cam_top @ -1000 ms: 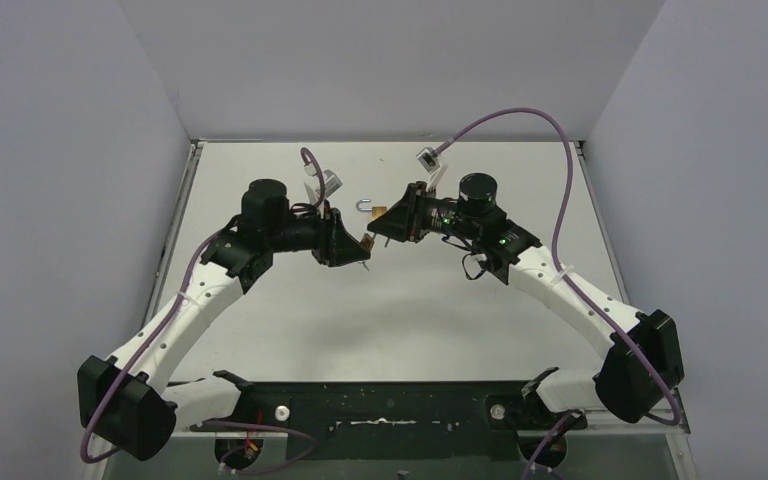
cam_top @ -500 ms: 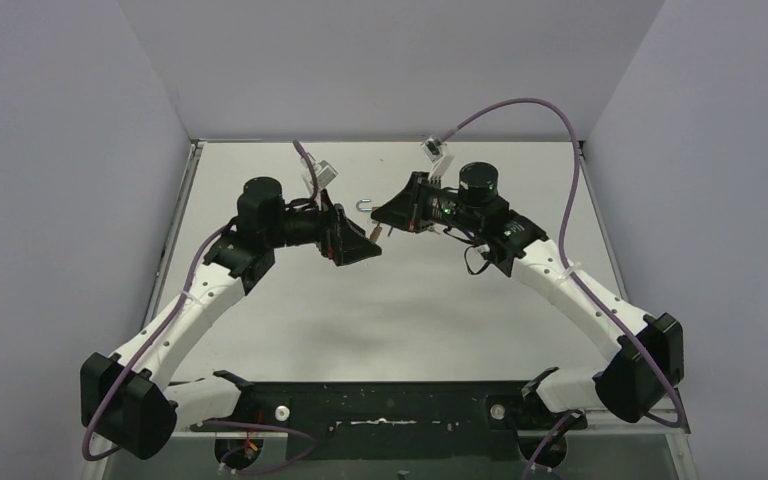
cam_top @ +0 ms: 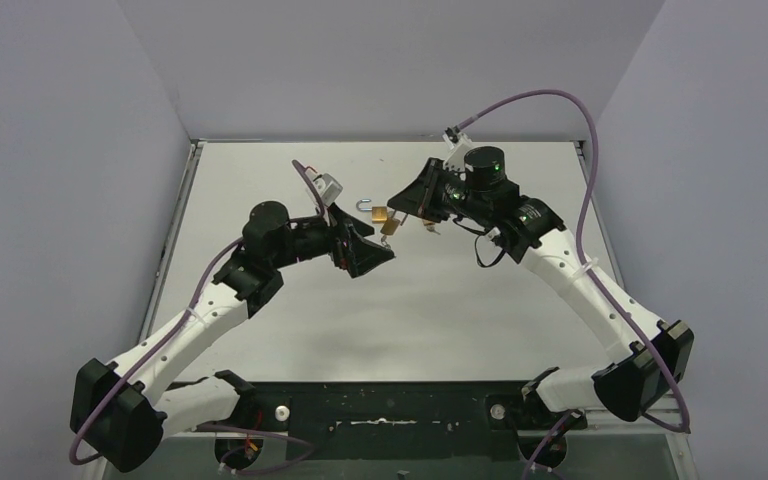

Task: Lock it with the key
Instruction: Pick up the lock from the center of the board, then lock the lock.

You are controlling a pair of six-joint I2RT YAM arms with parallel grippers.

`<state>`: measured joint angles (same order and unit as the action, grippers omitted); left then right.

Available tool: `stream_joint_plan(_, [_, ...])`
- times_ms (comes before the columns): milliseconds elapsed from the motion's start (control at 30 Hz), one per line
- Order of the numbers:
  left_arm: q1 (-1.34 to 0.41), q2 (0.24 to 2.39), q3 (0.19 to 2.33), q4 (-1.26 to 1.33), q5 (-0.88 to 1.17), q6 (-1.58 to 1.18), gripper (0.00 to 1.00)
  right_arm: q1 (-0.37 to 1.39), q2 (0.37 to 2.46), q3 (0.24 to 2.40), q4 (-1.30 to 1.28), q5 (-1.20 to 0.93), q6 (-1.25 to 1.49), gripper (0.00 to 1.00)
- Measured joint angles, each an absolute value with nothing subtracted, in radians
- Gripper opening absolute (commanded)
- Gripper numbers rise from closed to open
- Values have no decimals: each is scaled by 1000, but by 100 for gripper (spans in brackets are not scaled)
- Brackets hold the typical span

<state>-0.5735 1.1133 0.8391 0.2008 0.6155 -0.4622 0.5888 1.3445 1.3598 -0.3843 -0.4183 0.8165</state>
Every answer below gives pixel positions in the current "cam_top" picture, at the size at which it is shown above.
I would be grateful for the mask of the brass padlock shackle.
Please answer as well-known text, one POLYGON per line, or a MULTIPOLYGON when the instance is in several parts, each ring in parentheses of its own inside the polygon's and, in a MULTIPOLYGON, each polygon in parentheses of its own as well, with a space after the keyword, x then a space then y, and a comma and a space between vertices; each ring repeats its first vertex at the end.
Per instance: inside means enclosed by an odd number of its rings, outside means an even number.
POLYGON ((371 199, 362 198, 355 204, 356 209, 369 216, 369 221, 374 225, 381 225, 390 218, 390 210, 386 205, 374 205, 371 199))

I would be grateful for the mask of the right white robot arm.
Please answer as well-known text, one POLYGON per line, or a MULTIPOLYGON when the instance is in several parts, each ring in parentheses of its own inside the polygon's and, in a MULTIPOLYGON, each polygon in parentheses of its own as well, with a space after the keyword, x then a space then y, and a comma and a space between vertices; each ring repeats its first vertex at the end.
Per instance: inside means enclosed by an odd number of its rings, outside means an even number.
POLYGON ((577 254, 561 217, 508 179, 502 149, 475 147, 459 163, 431 158, 387 205, 434 223, 475 222, 477 235, 547 284, 604 348, 604 366, 552 367, 526 385, 522 411, 531 424, 545 427, 563 411, 598 407, 634 422, 684 376, 694 343, 689 326, 643 307, 596 259, 577 254))

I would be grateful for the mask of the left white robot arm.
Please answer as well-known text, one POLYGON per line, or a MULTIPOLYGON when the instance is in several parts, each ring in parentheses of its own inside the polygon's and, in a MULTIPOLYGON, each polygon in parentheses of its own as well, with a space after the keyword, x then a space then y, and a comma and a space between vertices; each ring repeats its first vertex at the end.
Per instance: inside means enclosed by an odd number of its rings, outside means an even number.
POLYGON ((253 318, 283 287, 284 267, 327 257, 352 278, 394 259, 370 241, 372 226, 336 205, 293 219, 277 201, 256 205, 242 235, 206 267, 187 306, 160 330, 108 362, 77 373, 69 450, 74 465, 104 458, 122 472, 143 464, 160 443, 209 422, 233 427, 255 416, 252 387, 220 371, 183 387, 177 377, 222 336, 253 318))

